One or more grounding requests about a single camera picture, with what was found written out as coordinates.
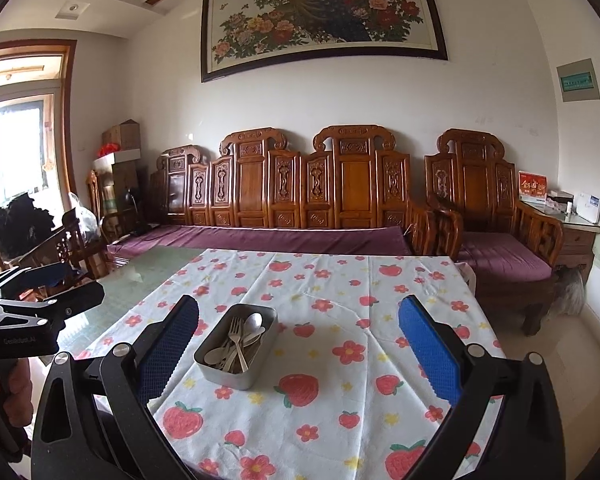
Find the person's left hand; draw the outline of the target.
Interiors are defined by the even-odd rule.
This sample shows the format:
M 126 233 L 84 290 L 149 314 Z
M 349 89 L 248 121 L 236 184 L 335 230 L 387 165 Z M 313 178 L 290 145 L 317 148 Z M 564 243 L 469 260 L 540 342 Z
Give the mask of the person's left hand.
M 10 424 L 16 428 L 23 428 L 32 422 L 32 388 L 30 362 L 27 358 L 20 359 L 10 371 L 3 403 Z

